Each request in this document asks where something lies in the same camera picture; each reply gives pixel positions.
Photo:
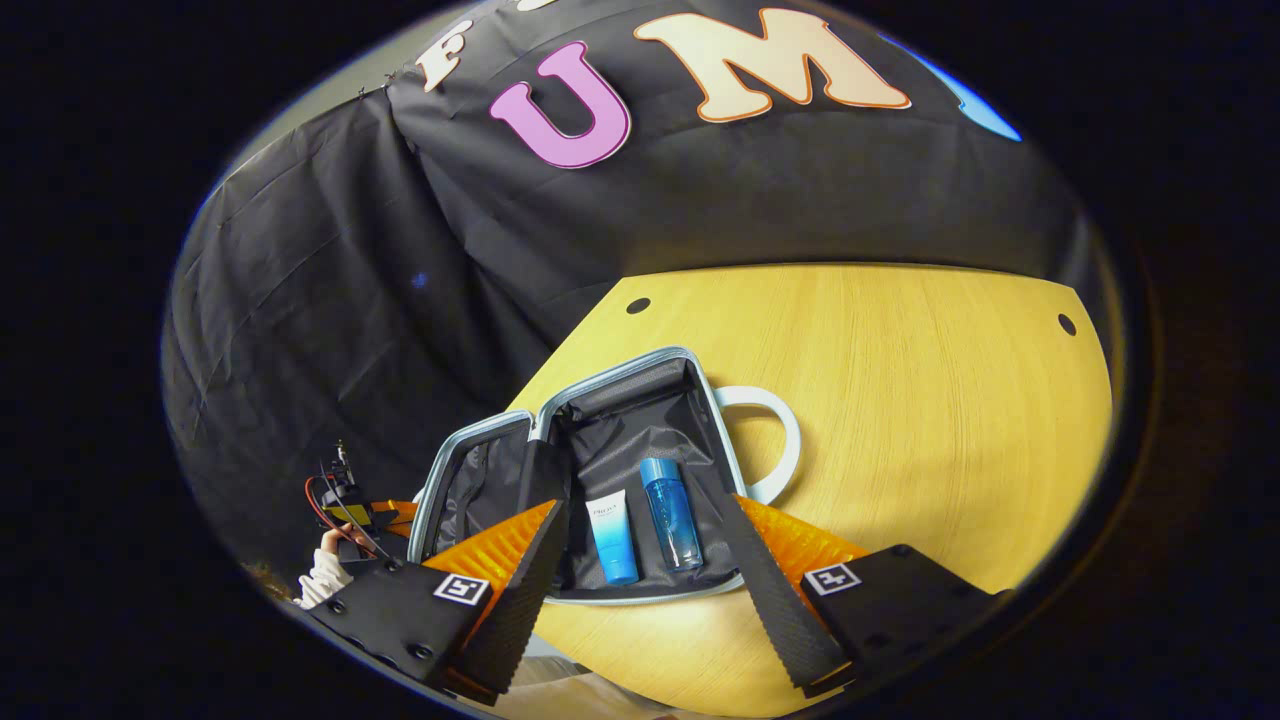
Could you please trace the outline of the blue cap clear bottle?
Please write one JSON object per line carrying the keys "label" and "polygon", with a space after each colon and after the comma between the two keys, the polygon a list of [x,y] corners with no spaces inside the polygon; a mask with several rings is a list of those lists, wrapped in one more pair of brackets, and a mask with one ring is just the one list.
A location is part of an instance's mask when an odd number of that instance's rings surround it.
{"label": "blue cap clear bottle", "polygon": [[639,470],[666,566],[671,571],[701,568],[698,525],[678,464],[668,457],[645,457]]}

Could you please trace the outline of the blue and white tube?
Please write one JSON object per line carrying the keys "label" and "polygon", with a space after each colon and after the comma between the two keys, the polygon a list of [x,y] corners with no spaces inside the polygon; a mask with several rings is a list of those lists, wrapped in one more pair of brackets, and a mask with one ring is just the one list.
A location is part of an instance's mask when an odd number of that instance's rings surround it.
{"label": "blue and white tube", "polygon": [[596,556],[611,585],[630,585],[639,580],[626,489],[586,502],[588,519]]}

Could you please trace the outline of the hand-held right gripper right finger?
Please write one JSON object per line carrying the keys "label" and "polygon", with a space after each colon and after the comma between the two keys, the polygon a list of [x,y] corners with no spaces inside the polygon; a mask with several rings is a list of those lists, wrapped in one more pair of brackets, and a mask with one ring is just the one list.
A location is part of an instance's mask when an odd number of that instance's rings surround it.
{"label": "hand-held right gripper right finger", "polygon": [[1004,602],[910,544],[868,551],[736,493],[724,537],[774,653],[813,698],[877,691],[963,639]]}

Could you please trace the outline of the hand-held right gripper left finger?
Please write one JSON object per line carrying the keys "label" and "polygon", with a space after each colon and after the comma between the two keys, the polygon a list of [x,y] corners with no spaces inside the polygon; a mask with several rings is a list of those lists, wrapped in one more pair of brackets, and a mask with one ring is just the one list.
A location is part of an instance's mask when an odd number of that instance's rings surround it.
{"label": "hand-held right gripper left finger", "polygon": [[566,503],[547,501],[425,562],[371,560],[301,615],[430,691],[493,706],[524,657],[567,530]]}

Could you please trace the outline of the white suitcase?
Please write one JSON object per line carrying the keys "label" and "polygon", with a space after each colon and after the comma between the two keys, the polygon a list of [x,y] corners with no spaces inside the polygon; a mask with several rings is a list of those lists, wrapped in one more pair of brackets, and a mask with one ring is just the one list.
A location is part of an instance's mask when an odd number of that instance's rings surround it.
{"label": "white suitcase", "polygon": [[[744,479],[723,413],[771,410],[783,424],[783,454],[762,479]],[[449,436],[416,496],[406,556],[424,562],[548,500],[568,509],[568,536],[547,600],[627,606],[721,594],[742,587],[716,500],[748,496],[769,505],[797,470],[803,437],[792,409],[751,386],[714,387],[690,348],[657,348],[564,387],[535,413],[513,410]],[[671,460],[687,488],[704,557],[676,570],[660,552],[646,498],[645,459]],[[607,580],[588,502],[626,495],[637,579]]]}

